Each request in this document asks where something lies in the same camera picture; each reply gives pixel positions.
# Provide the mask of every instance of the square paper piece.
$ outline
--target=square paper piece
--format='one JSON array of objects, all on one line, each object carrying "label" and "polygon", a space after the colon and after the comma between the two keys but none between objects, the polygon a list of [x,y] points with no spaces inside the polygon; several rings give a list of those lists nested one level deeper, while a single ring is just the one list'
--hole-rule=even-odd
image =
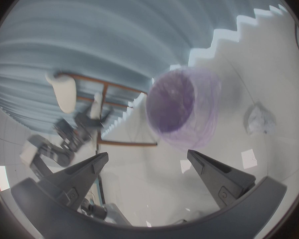
[{"label": "square paper piece", "polygon": [[243,151],[241,153],[241,157],[243,158],[244,169],[251,168],[257,165],[257,159],[255,158],[252,149]]}]

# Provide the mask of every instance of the purple bucket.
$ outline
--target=purple bucket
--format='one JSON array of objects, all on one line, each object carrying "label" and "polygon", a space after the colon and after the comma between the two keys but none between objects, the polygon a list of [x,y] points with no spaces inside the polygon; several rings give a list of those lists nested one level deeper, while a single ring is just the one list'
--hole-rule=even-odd
[{"label": "purple bucket", "polygon": [[217,74],[182,67],[162,75],[146,100],[151,128],[182,149],[205,146],[215,132],[221,82]]}]

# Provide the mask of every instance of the purple plastic bag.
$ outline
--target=purple plastic bag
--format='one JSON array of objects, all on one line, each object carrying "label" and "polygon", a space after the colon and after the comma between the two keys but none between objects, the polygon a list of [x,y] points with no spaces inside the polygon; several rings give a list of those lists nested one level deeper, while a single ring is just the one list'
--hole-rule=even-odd
[{"label": "purple plastic bag", "polygon": [[151,128],[182,149],[205,146],[215,132],[221,82],[204,68],[182,67],[162,75],[146,100]]}]

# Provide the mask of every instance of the purple trash bin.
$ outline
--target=purple trash bin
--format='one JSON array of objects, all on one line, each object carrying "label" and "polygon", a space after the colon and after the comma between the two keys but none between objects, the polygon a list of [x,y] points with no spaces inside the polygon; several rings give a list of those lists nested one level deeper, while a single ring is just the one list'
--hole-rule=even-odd
[{"label": "purple trash bin", "polygon": [[153,84],[146,100],[150,127],[182,149],[205,146],[215,132],[221,82],[204,68],[182,67]]}]

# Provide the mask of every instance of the brown metal frame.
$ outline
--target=brown metal frame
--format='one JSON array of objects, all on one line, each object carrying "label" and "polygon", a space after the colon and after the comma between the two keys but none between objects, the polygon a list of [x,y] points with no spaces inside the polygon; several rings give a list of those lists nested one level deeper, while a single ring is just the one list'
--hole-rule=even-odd
[{"label": "brown metal frame", "polygon": [[[95,78],[90,78],[90,77],[79,75],[79,74],[59,73],[58,76],[60,76],[60,75],[68,75],[68,76],[71,76],[72,78],[74,78],[76,80],[97,82],[97,83],[103,84],[104,87],[103,87],[103,91],[102,91],[103,98],[102,98],[102,104],[101,104],[101,113],[102,113],[102,109],[103,109],[104,104],[111,105],[111,106],[123,107],[123,108],[128,108],[128,107],[133,108],[133,107],[130,107],[130,106],[125,106],[125,105],[121,105],[121,104],[106,102],[105,101],[105,96],[106,96],[107,89],[108,89],[109,86],[113,86],[113,87],[124,89],[124,90],[133,91],[133,92],[136,92],[136,93],[144,93],[144,94],[147,95],[147,93],[145,93],[141,90],[129,88],[129,87],[126,87],[126,86],[123,86],[123,85],[119,85],[119,84],[115,84],[115,83],[111,83],[111,82],[107,82],[107,81],[103,81],[103,80],[99,80],[99,79],[95,79]],[[77,96],[76,99],[77,100],[82,100],[82,101],[94,102],[94,99],[92,99],[92,98],[85,98],[85,97]],[[138,147],[157,146],[157,142],[155,142],[155,143],[145,143],[145,142],[106,141],[106,140],[102,140],[101,132],[98,132],[97,145],[99,145],[99,144],[117,145],[117,146],[138,146]]]}]

